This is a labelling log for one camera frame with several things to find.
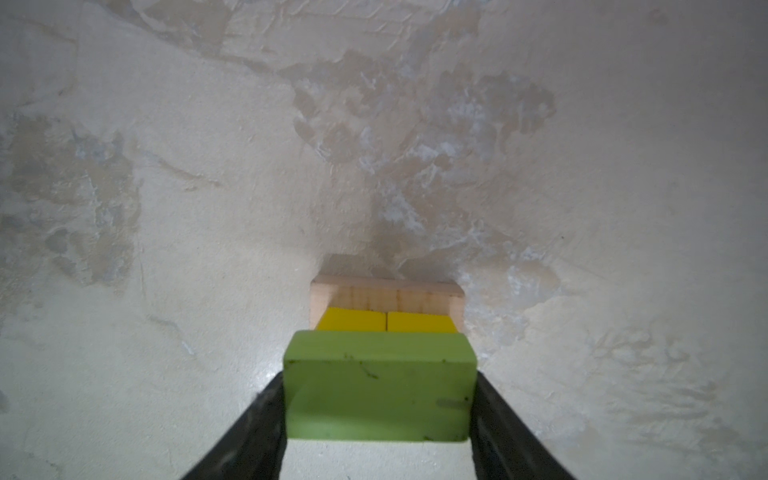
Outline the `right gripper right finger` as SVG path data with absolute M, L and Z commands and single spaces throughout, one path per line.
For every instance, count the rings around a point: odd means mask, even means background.
M 469 438 L 479 480 L 574 480 L 483 373 L 477 374 Z

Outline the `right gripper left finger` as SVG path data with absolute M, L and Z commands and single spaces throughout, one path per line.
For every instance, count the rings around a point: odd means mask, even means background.
M 287 446 L 283 374 L 277 373 L 183 480 L 275 480 Z

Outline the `long green block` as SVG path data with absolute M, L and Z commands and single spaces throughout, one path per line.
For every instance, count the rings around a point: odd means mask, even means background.
M 463 442 L 476 379 L 460 333 L 299 331 L 283 357 L 287 435 Z

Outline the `yellow cube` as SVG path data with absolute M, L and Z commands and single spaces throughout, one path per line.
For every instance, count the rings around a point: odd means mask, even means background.
M 453 320 L 447 315 L 410 312 L 388 312 L 386 330 L 399 333 L 458 333 Z
M 314 327 L 318 331 L 385 332 L 387 315 L 383 312 L 330 307 Z

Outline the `natural wood block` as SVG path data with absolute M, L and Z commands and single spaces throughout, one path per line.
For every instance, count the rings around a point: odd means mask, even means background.
M 465 293 L 456 283 L 320 274 L 310 283 L 309 327 L 313 329 L 329 307 L 336 307 L 445 315 L 464 332 L 465 304 Z

